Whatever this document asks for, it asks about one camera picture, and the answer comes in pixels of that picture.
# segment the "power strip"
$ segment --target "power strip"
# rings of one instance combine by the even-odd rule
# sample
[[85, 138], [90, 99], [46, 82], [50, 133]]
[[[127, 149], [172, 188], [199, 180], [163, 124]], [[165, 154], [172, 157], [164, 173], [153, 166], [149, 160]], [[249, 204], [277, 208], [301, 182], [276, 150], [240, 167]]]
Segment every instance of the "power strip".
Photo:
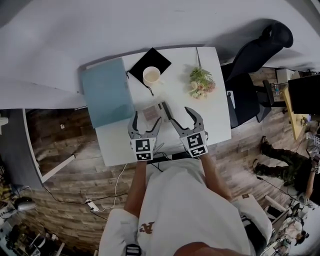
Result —
[[90, 210], [92, 210], [94, 212], [99, 212], [99, 208], [96, 206], [96, 204], [94, 202], [91, 201], [91, 199], [87, 199], [85, 202], [90, 207]]

